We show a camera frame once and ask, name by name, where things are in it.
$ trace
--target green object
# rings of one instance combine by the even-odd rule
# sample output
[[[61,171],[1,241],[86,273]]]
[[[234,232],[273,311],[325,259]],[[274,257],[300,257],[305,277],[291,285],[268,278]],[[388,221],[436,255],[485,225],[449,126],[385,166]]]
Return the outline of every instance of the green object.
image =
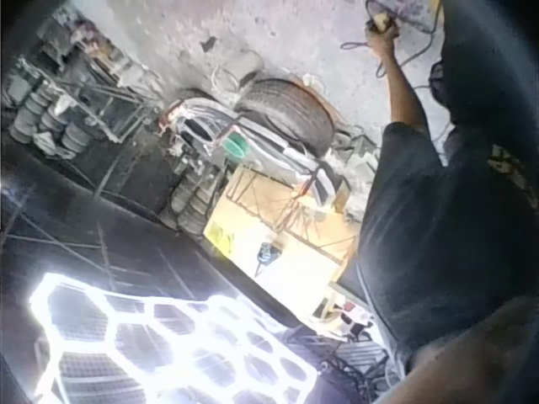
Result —
[[[242,160],[247,154],[248,144],[242,136],[233,132],[222,143],[223,148],[227,151],[230,157]]]

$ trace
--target wire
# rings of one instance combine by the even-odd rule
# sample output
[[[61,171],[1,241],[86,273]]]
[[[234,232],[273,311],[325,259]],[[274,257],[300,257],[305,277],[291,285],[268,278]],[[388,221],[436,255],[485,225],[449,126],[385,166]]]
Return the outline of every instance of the wire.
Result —
[[[426,35],[429,36],[429,42],[427,43],[427,45],[424,48],[422,48],[421,50],[418,50],[417,52],[415,52],[413,55],[411,55],[410,57],[408,57],[407,59],[405,59],[401,63],[399,63],[400,67],[405,67],[411,61],[414,61],[418,57],[422,56],[426,51],[428,51],[430,49],[430,47],[432,46],[432,44],[434,42],[434,39],[435,39],[436,30],[438,29],[438,22],[440,20],[440,12],[441,12],[441,2],[438,3],[438,7],[436,8],[435,20],[434,20],[434,23],[433,23],[431,29],[428,29],[428,28],[424,27],[423,25],[412,21],[411,19],[407,18],[403,14],[396,13],[394,10],[392,10],[388,6],[380,3],[378,0],[366,0],[365,1],[365,8],[366,8],[367,14],[369,15],[369,19],[373,19],[373,15],[371,13],[371,10],[369,9],[370,4],[375,4],[377,7],[383,9],[393,19],[398,19],[398,20],[402,21],[403,23],[410,25],[412,28],[418,30],[418,32],[421,32],[422,34],[426,34]],[[361,47],[369,47],[369,44],[367,42],[353,42],[353,41],[344,42],[340,46],[340,49],[342,49],[343,51],[351,51],[353,49],[357,49],[357,48],[361,48]],[[378,68],[376,69],[376,78],[382,78],[385,75],[386,75],[386,72],[383,69],[383,65],[380,63],[380,65],[378,65]]]

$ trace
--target person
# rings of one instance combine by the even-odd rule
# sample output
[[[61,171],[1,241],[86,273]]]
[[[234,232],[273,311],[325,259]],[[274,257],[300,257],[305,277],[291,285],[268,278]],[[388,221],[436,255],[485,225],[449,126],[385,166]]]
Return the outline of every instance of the person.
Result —
[[[397,26],[366,30],[387,73],[392,123],[354,266],[403,378],[384,404],[493,402],[526,355],[539,307],[535,123],[516,118],[509,79],[488,84],[500,70],[475,56],[499,56],[470,41],[454,3],[444,4],[441,60],[455,126],[446,167],[398,65]]]

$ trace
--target led light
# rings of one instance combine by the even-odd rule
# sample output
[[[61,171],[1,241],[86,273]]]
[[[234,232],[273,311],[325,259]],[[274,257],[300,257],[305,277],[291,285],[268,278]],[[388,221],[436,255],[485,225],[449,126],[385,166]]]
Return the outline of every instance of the led light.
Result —
[[[96,341],[73,340],[61,333],[61,320],[57,320],[55,313],[51,313],[50,299],[65,288],[76,290],[80,296],[85,296],[84,299],[88,297],[94,309],[104,313],[106,329],[100,332]],[[111,304],[112,299],[137,303],[144,310],[116,310]],[[76,310],[76,307],[73,305],[73,308],[67,310]],[[135,297],[100,290],[63,275],[46,274],[30,298],[30,308],[45,329],[51,352],[49,364],[35,391],[36,395],[42,397],[40,402],[46,398],[43,404],[56,403],[57,398],[52,394],[52,388],[55,380],[61,385],[60,362],[64,353],[106,355],[141,386],[147,403],[157,402],[159,395],[168,390],[194,388],[223,404],[233,404],[234,396],[244,391],[270,397],[278,404],[302,404],[317,377],[311,365],[267,331],[280,332],[283,327],[244,298],[234,300],[216,295],[206,302],[194,302],[164,297]],[[188,332],[183,329],[180,333],[174,331],[170,325],[174,317],[160,316],[158,308],[178,313],[181,315],[178,316],[179,324],[188,320],[192,327]],[[91,324],[86,323],[90,321],[92,319],[81,314],[80,327],[91,330]],[[154,332],[155,338],[161,338],[166,344],[165,348],[169,348],[167,352],[170,352],[167,358],[161,360],[168,363],[164,366],[155,365],[152,369],[137,366],[130,358],[131,354],[127,354],[130,351],[123,350],[130,346],[129,338],[121,341],[118,339],[120,327],[127,325],[145,327]],[[253,336],[258,342],[250,339]],[[206,353],[206,356],[201,358],[200,352]],[[200,361],[208,357],[219,358],[216,367],[221,366],[221,371],[227,374],[229,382],[226,385],[209,373],[206,368],[211,366],[200,366]],[[295,401],[286,399],[285,394],[289,389],[298,392]],[[69,402],[69,391],[60,391],[64,396],[63,401]]]

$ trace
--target hand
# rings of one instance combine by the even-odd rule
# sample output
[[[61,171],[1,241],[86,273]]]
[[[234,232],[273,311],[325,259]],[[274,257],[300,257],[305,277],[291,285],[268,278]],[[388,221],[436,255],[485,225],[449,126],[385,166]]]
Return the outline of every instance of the hand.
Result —
[[[384,32],[380,32],[375,24],[370,22],[365,28],[365,37],[372,51],[380,59],[384,59],[395,53],[394,39],[398,37],[398,27],[393,22]]]

